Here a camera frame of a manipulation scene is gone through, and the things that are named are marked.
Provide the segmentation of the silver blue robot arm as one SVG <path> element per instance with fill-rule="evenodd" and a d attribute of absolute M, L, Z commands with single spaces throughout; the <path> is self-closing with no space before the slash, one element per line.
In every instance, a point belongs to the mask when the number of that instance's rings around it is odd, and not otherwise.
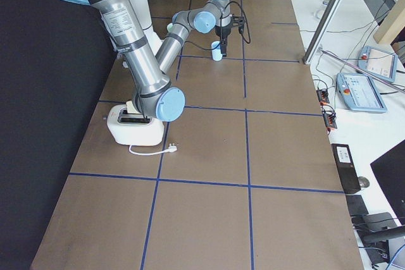
<path fill-rule="evenodd" d="M 184 93 L 173 87 L 166 74 L 192 30 L 206 34 L 228 27 L 230 0 L 208 0 L 202 7 L 180 11 L 157 51 L 147 38 L 151 25 L 147 0 L 63 0 L 92 6 L 103 17 L 117 51 L 128 63 L 136 92 L 132 104 L 141 114 L 160 121 L 174 121 L 185 106 Z"/>

